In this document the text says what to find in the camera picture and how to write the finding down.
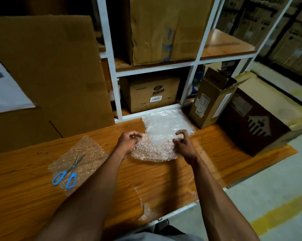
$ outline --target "hand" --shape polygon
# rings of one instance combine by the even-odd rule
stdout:
[[[196,151],[196,149],[193,147],[188,132],[185,129],[183,129],[183,130],[179,130],[175,134],[176,135],[183,134],[183,138],[173,139],[174,147],[177,150],[177,152],[184,157],[185,161],[192,166],[197,161],[199,154]]]
[[[140,141],[140,138],[142,138],[142,134],[137,131],[122,133],[118,138],[115,150],[119,150],[126,155],[133,150],[135,144]]]

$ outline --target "blue-handled scissors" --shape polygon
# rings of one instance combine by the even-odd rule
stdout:
[[[68,181],[67,181],[66,189],[70,189],[70,188],[74,187],[74,185],[76,184],[76,181],[77,181],[77,175],[76,175],[76,173],[74,172],[74,170],[75,170],[75,168],[78,166],[78,164],[80,164],[80,162],[82,161],[82,159],[83,159],[84,156],[85,156],[85,154],[82,155],[81,158],[77,157],[77,159],[75,160],[73,166],[72,166],[70,169],[68,169],[67,171],[62,171],[62,172],[60,172],[59,174],[57,174],[57,175],[53,178],[52,184],[53,184],[53,185],[59,184],[59,183],[63,180],[63,178],[65,178],[65,176],[66,176],[70,171],[72,171],[72,174],[71,174],[70,178],[69,178]]]

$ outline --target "person's left arm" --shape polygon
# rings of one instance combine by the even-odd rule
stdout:
[[[109,158],[61,204],[36,241],[100,240],[115,194],[118,168],[140,137],[136,131],[122,133]]]

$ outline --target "person's left hand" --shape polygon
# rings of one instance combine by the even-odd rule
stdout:
[[[128,154],[133,150],[135,144],[139,142],[141,138],[142,134],[138,133],[137,131],[122,133],[118,138],[115,150]]]

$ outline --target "blue scissors handle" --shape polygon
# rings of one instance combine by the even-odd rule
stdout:
[[[59,184],[59,183],[63,180],[63,178],[66,176],[66,174],[67,174],[67,171],[62,171],[62,172],[60,172],[59,174],[57,174],[57,175],[53,178],[52,184],[53,184],[53,185]]]
[[[70,189],[70,188],[74,187],[74,185],[76,184],[76,180],[77,180],[76,173],[72,173],[70,178],[67,181],[66,189]]]

